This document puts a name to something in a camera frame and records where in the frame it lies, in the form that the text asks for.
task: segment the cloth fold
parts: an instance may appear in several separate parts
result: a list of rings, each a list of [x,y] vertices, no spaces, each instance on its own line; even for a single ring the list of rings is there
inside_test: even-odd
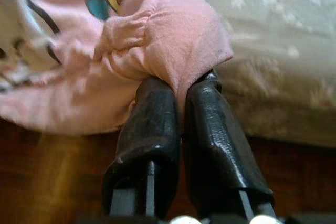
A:
[[[151,75],[170,85],[183,115],[189,86],[232,57],[221,18],[204,0],[122,0],[119,15],[108,10],[107,20],[88,9],[88,0],[32,1],[60,29],[51,49],[62,66],[0,93],[0,116],[29,129],[114,131]]]

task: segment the bed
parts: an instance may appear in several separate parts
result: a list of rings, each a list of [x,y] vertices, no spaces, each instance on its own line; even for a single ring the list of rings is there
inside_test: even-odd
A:
[[[336,0],[208,0],[235,58],[216,68],[246,133],[336,147]]]

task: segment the floral pattern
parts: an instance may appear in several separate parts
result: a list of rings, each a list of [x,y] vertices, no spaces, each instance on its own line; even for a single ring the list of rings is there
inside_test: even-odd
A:
[[[208,1],[232,34],[216,71],[246,132],[336,146],[336,0]]]

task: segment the pink fabric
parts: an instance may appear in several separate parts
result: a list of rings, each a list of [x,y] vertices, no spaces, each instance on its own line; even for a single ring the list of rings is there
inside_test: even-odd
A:
[[[61,30],[53,45],[63,66],[37,85],[0,95],[0,116],[29,129],[114,131],[150,75],[171,86],[183,113],[189,86],[232,57],[220,17],[204,0],[123,0],[121,16],[105,23],[84,0],[34,1]]]

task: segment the wooden floor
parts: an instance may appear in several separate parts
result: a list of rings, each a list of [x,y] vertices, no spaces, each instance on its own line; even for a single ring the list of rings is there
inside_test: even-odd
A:
[[[40,136],[0,121],[0,223],[73,223],[100,213],[100,185],[116,134]],[[281,216],[336,211],[336,150],[250,141]],[[169,217],[195,215],[183,171]]]

